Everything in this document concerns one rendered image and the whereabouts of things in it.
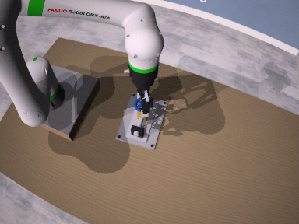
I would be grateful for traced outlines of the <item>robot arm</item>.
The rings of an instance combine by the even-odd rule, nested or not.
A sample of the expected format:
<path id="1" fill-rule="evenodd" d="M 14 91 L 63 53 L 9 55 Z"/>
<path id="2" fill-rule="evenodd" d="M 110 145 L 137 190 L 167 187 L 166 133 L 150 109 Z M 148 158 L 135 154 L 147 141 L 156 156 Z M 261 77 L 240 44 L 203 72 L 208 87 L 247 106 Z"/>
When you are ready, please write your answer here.
<path id="1" fill-rule="evenodd" d="M 87 19 L 124 28 L 128 53 L 128 69 L 124 73 L 138 83 L 149 83 L 157 77 L 164 39 L 153 8 L 144 2 L 0 0 L 0 82 L 21 120 L 31 127 L 47 120 L 49 108 L 51 111 L 61 106 L 65 91 L 46 58 L 25 62 L 16 34 L 18 15 Z"/>

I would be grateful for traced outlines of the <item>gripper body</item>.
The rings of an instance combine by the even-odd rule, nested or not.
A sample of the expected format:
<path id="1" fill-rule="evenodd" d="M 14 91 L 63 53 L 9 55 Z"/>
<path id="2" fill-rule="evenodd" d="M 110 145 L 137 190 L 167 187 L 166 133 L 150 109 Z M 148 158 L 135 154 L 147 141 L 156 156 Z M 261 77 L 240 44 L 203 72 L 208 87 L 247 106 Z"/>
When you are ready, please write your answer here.
<path id="1" fill-rule="evenodd" d="M 147 94 L 148 94 L 149 93 L 149 88 L 154 83 L 154 80 L 152 82 L 149 82 L 149 83 L 138 83 L 138 82 L 134 82 L 133 80 L 132 80 L 132 82 L 136 87 L 141 89 L 141 94 L 145 94 L 144 91 L 146 91 L 146 90 L 147 90 Z"/>

